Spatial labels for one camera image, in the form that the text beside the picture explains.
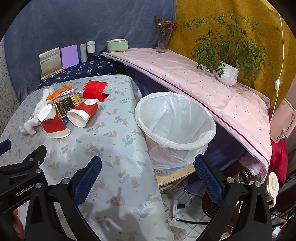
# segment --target yellow curtain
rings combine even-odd
[[[261,28],[257,32],[247,29],[250,37],[258,43],[265,43],[269,52],[269,58],[274,63],[274,77],[271,76],[268,67],[261,70],[259,78],[251,87],[263,93],[271,100],[271,107],[276,99],[275,80],[279,77],[282,66],[282,34],[281,23],[277,11],[266,0],[177,0],[176,22],[218,16],[220,13],[233,13],[238,19],[245,16],[248,19],[259,22]],[[284,33],[284,67],[281,74],[281,86],[277,101],[278,106],[288,92],[296,71],[296,39],[289,27],[282,19]],[[206,32],[206,27],[179,29],[173,31],[168,49],[192,58],[191,50],[195,46],[198,36]],[[242,75],[238,81],[245,83]]]

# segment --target purple card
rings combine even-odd
[[[63,69],[79,64],[77,45],[61,49]]]

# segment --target flower vase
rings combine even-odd
[[[156,52],[165,53],[165,48],[168,44],[172,30],[162,29],[159,31],[159,40]]]
[[[223,63],[223,65],[221,66],[221,69],[224,72],[224,74],[222,74],[221,77],[215,71],[217,80],[227,86],[233,86],[237,82],[237,76],[239,74],[238,69],[226,63]]]

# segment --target white cloth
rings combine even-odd
[[[33,112],[33,118],[29,118],[29,120],[24,124],[24,127],[19,126],[19,130],[23,134],[29,134],[34,135],[36,131],[34,130],[34,126],[39,126],[40,122],[37,118],[38,111],[46,105],[46,99],[48,96],[53,94],[54,88],[49,87],[48,89],[43,90],[43,96],[42,99],[39,101],[39,103],[36,105],[36,108]]]

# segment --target tile floor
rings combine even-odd
[[[178,214],[181,215],[181,219],[189,221],[200,221],[200,222],[209,222],[210,218],[206,216],[202,210],[202,196],[205,193],[205,188],[202,187],[196,195],[189,195],[183,189],[183,186],[180,184],[177,187],[171,189],[167,194],[161,194],[164,207],[170,220],[170,208],[172,197],[178,199],[178,204],[185,204],[184,209],[180,209]],[[182,223],[178,221],[170,221],[170,224],[179,228],[183,228],[187,232],[187,236],[184,241],[196,241],[202,231],[205,229],[205,225],[189,224]]]

